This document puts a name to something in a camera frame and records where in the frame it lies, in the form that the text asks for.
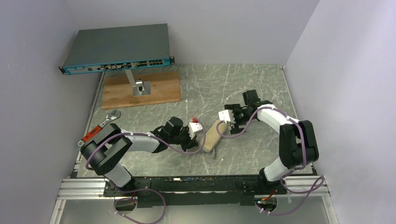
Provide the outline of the beige umbrella pouch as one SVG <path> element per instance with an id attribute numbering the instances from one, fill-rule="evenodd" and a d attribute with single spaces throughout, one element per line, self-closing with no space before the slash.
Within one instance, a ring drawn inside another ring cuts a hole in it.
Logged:
<path id="1" fill-rule="evenodd" d="M 222 135 L 224 135 L 227 130 L 227 124 L 223 123 L 220 120 L 216 120 L 212 127 L 210 127 L 208 131 L 206 131 L 205 141 L 201 141 L 201 145 L 203 145 L 203 151 L 211 155 L 212 158 L 215 158 L 215 147 L 222 138 Z"/>

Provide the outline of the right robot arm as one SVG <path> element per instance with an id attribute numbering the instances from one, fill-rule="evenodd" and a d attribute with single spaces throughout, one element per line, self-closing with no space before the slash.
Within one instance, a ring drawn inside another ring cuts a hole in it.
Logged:
<path id="1" fill-rule="evenodd" d="M 255 119 L 269 125 L 279 135 L 278 157 L 259 172 L 259 183 L 278 182 L 295 170 L 304 169 L 317 161 L 319 151 L 313 124 L 298 120 L 278 109 L 273 103 L 261 100 L 255 90 L 242 94 L 244 106 L 228 104 L 219 112 L 219 119 L 231 126 L 230 138 L 244 133 Z"/>

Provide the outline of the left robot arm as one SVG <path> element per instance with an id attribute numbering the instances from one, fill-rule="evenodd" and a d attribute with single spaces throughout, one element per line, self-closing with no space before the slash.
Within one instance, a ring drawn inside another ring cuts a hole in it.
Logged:
<path id="1" fill-rule="evenodd" d="M 83 140 L 80 152 L 86 159 L 85 167 L 97 175 L 107 178 L 122 192 L 136 189 L 135 178 L 121 165 L 127 152 L 160 153 L 179 145 L 179 153 L 191 154 L 191 148 L 202 150 L 196 133 L 203 131 L 202 123 L 194 118 L 188 125 L 178 117 L 171 117 L 163 126 L 146 133 L 134 133 L 111 123 L 99 131 L 94 131 Z"/>

